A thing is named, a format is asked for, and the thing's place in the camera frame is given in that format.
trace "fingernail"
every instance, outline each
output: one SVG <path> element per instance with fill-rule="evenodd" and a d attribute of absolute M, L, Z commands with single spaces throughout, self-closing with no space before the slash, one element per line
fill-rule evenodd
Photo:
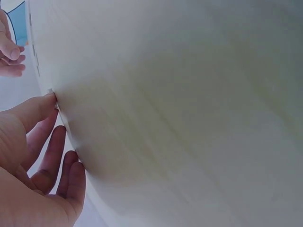
<path fill-rule="evenodd" d="M 50 88 L 47 90 L 47 94 L 45 96 L 53 96 L 55 93 L 53 92 L 53 90 Z"/>
<path fill-rule="evenodd" d="M 18 59 L 20 55 L 20 50 L 19 49 L 14 49 L 11 53 L 10 53 L 10 57 L 12 60 L 16 60 Z"/>

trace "finger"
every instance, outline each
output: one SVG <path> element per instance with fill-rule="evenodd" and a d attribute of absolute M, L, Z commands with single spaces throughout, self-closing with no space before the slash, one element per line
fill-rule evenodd
<path fill-rule="evenodd" d="M 8 64 L 8 65 L 19 65 L 25 60 L 25 55 L 20 55 L 17 60 L 13 61 L 9 59 L 8 57 L 3 57 L 2 59 Z"/>
<path fill-rule="evenodd" d="M 53 113 L 48 118 L 39 122 L 27 135 L 27 154 L 21 164 L 26 171 L 28 171 L 38 159 L 45 141 L 53 130 L 57 115 L 58 110 L 53 110 Z"/>
<path fill-rule="evenodd" d="M 28 133 L 38 122 L 43 121 L 51 115 L 56 101 L 55 94 L 50 93 L 43 97 L 31 98 L 5 112 L 14 114 L 22 122 L 26 133 Z"/>
<path fill-rule="evenodd" d="M 0 10 L 0 21 L 2 22 L 3 26 L 1 26 L 1 31 L 5 32 L 6 37 L 11 40 L 11 33 L 9 31 L 9 22 L 8 22 L 8 18 L 6 16 L 6 13 L 4 12 L 4 10 Z"/>
<path fill-rule="evenodd" d="M 0 32 L 0 50 L 11 60 L 17 60 L 21 53 L 19 47 L 4 32 Z"/>
<path fill-rule="evenodd" d="M 56 195 L 59 195 L 64 199 L 66 199 L 66 193 L 69 185 L 69 175 L 70 175 L 71 166 L 75 162 L 78 162 L 77 153 L 74 151 L 67 152 L 64 156 L 63 165 L 62 165 L 62 174 L 56 193 Z"/>
<path fill-rule="evenodd" d="M 0 67 L 0 75 L 5 77 L 21 77 L 24 70 L 25 65 L 4 65 Z"/>
<path fill-rule="evenodd" d="M 19 47 L 19 50 L 21 53 L 25 50 L 25 48 L 23 46 L 18 46 L 18 47 Z"/>
<path fill-rule="evenodd" d="M 76 216 L 82 212 L 85 197 L 85 169 L 82 163 L 75 162 L 71 166 L 66 200 L 72 205 Z"/>
<path fill-rule="evenodd" d="M 37 189 L 44 194 L 48 194 L 56 183 L 65 144 L 65 134 L 64 126 L 54 129 L 39 170 L 31 177 Z"/>

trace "white material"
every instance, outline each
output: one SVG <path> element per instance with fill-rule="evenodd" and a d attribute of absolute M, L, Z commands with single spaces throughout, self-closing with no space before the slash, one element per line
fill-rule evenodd
<path fill-rule="evenodd" d="M 29 2 L 109 227 L 303 226 L 301 1 Z"/>

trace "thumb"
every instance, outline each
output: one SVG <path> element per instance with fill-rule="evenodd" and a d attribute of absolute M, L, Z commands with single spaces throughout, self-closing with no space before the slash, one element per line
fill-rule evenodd
<path fill-rule="evenodd" d="M 20 56 L 20 50 L 13 41 L 6 37 L 5 33 L 5 26 L 0 22 L 0 51 L 2 51 L 4 56 L 15 61 Z"/>

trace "hand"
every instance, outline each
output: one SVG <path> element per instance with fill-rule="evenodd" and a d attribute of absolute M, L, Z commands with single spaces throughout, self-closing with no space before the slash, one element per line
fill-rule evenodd
<path fill-rule="evenodd" d="M 62 158 L 66 130 L 54 129 L 37 173 L 27 171 L 49 137 L 58 110 L 53 93 L 0 112 L 0 226 L 71 227 L 85 196 L 85 171 L 76 152 L 66 153 L 56 195 L 53 188 Z"/>
<path fill-rule="evenodd" d="M 9 24 L 5 12 L 0 9 L 0 75 L 6 77 L 20 77 L 25 70 L 21 64 L 25 60 L 20 55 L 24 47 L 17 46 L 11 39 Z"/>

